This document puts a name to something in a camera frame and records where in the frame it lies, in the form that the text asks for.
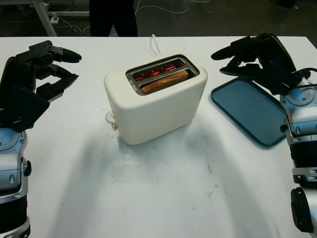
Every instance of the white toaster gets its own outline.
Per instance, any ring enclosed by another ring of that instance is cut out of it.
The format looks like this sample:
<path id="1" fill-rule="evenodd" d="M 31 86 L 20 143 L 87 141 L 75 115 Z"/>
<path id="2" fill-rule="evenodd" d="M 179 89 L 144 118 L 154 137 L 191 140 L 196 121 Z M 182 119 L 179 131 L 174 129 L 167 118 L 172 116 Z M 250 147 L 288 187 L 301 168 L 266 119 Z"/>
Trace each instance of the white toaster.
<path id="1" fill-rule="evenodd" d="M 104 80 L 111 111 L 106 121 L 131 145 L 192 121 L 207 72 L 182 54 L 157 56 L 110 72 Z"/>

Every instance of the white cable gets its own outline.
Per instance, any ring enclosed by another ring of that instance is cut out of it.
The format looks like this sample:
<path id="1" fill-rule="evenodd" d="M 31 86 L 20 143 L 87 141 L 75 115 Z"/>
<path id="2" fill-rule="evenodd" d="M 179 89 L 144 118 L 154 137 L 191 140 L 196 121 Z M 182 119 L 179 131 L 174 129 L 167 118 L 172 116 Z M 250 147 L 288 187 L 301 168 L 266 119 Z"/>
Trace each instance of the white cable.
<path id="1" fill-rule="evenodd" d="M 86 35 L 86 30 L 87 30 L 88 28 L 90 28 L 90 26 L 87 26 L 87 27 L 84 28 L 84 30 L 83 30 L 84 35 Z"/>
<path id="2" fill-rule="evenodd" d="M 73 25 L 69 24 L 69 23 L 68 23 L 65 19 L 63 19 L 62 17 L 60 17 L 60 19 L 61 19 L 63 22 L 65 22 L 65 23 L 67 24 L 67 26 L 55 26 L 55 25 L 54 25 L 54 27 L 56 27 L 56 28 L 67 28 L 67 27 L 70 27 L 70 29 L 72 29 L 72 30 L 75 32 L 76 35 L 78 35 L 78 36 L 86 36 L 85 34 L 83 34 L 82 30 L 81 30 L 78 26 L 73 26 Z"/>
<path id="3" fill-rule="evenodd" d="M 152 5 L 151 5 L 151 6 L 143 6 L 143 7 L 139 8 L 140 1 L 141 1 L 141 0 L 138 1 L 138 5 L 137 5 L 137 9 L 136 9 L 136 11 L 135 11 L 135 15 L 137 15 L 137 13 L 138 13 L 139 10 L 141 10 L 141 9 L 143 9 L 143 8 L 146 8 L 146 7 L 156 7 L 156 8 L 159 8 L 159 9 L 161 9 L 161 10 L 168 11 L 168 12 L 174 13 L 174 14 L 186 13 L 186 12 L 188 11 L 188 5 L 186 4 L 185 0 L 183 0 L 183 2 L 184 2 L 184 4 L 185 4 L 185 6 L 186 6 L 186 10 L 185 10 L 185 11 L 180 11 L 180 12 L 170 11 L 170 10 L 164 9 L 164 8 L 162 8 L 162 7 L 159 7 L 159 6 L 152 6 Z M 208 1 L 190 0 L 190 1 L 199 2 L 199 3 L 208 3 L 208 2 L 211 2 L 212 0 L 208 0 Z"/>
<path id="4" fill-rule="evenodd" d="M 69 4 L 68 2 L 59 2 L 59 1 L 44 1 L 46 3 L 59 3 L 59 4 L 66 4 L 66 5 L 69 5 L 70 6 L 70 9 L 66 9 L 64 11 L 71 11 L 72 10 L 72 5 Z"/>
<path id="5" fill-rule="evenodd" d="M 175 13 L 175 14 L 186 13 L 186 12 L 188 11 L 188 6 L 187 6 L 185 0 L 183 0 L 183 2 L 184 2 L 184 4 L 185 4 L 185 6 L 186 6 L 186 10 L 185 10 L 185 11 L 180 11 L 180 12 L 170 11 L 170 10 L 164 9 L 164 8 L 162 8 L 162 7 L 159 7 L 159 6 L 143 6 L 143 7 L 139 8 L 140 1 L 141 1 L 141 0 L 139 0 L 139 2 L 138 2 L 137 9 L 136 9 L 136 11 L 135 11 L 135 15 L 137 15 L 137 13 L 138 13 L 139 10 L 141 10 L 141 9 L 143 9 L 143 8 L 146 8 L 146 7 L 156 7 L 156 8 L 159 8 L 159 9 L 161 9 L 161 10 L 168 11 L 168 12 L 170 12 L 170 13 Z"/>
<path id="6" fill-rule="evenodd" d="M 30 22 L 30 21 L 32 21 L 32 18 L 30 16 L 27 16 L 24 14 L 24 10 L 25 10 L 25 8 L 23 8 L 22 15 L 28 17 L 30 20 L 28 20 L 28 21 L 10 21 L 10 22 L 17 23 L 17 22 Z"/>
<path id="7" fill-rule="evenodd" d="M 156 45 L 156 47 L 157 47 L 158 54 L 161 55 L 160 50 L 159 50 L 159 46 L 158 46 L 158 44 L 157 44 L 156 37 L 155 37 L 154 34 L 151 35 L 150 48 L 151 48 L 151 50 L 154 52 L 154 54 L 157 56 L 157 53 L 155 52 L 155 50 L 154 50 L 153 47 L 152 47 L 152 40 L 154 41 L 154 43 L 155 43 L 155 45 Z"/>
<path id="8" fill-rule="evenodd" d="M 199 2 L 199 3 L 207 3 L 207 2 L 211 2 L 212 0 L 209 0 L 209 1 L 195 1 L 195 0 L 189 0 L 189 1 L 194 1 L 194 2 Z"/>

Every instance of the black pants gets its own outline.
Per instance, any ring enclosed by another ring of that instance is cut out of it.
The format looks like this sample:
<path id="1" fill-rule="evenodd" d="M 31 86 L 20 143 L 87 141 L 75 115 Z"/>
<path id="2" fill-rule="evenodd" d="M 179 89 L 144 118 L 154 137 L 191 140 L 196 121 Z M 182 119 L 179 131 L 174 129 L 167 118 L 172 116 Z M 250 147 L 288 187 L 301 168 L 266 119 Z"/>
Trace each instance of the black pants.
<path id="1" fill-rule="evenodd" d="M 109 36 L 114 26 L 118 36 L 138 36 L 134 0 L 90 0 L 91 36 Z"/>

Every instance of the table surface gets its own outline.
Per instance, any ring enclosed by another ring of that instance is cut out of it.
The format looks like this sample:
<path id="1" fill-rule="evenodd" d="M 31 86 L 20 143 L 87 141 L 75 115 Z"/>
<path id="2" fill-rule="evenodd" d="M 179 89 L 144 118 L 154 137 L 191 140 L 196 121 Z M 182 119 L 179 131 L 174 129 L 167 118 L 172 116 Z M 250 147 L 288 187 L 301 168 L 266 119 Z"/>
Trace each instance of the table surface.
<path id="1" fill-rule="evenodd" d="M 9 56 L 48 38 L 0 38 L 0 72 Z M 104 76 L 151 58 L 150 38 L 49 38 L 79 52 L 79 74 L 28 130 L 32 161 L 28 215 L 33 238 L 308 238 L 293 225 L 293 164 L 286 141 L 264 149 L 210 100 L 231 80 L 211 53 L 238 37 L 157 38 L 162 53 L 188 52 L 209 79 L 191 124 L 137 146 L 105 122 Z M 281 37 L 298 69 L 316 67 L 304 37 Z"/>

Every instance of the table leg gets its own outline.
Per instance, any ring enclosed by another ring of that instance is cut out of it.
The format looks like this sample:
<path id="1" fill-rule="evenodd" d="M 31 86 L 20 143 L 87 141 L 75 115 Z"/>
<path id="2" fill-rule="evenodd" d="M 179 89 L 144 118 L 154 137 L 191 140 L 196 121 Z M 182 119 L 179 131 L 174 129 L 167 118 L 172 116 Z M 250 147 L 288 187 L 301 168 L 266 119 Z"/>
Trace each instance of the table leg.
<path id="1" fill-rule="evenodd" d="M 57 36 L 51 21 L 47 15 L 46 9 L 42 3 L 42 0 L 31 0 L 32 4 L 49 36 Z"/>

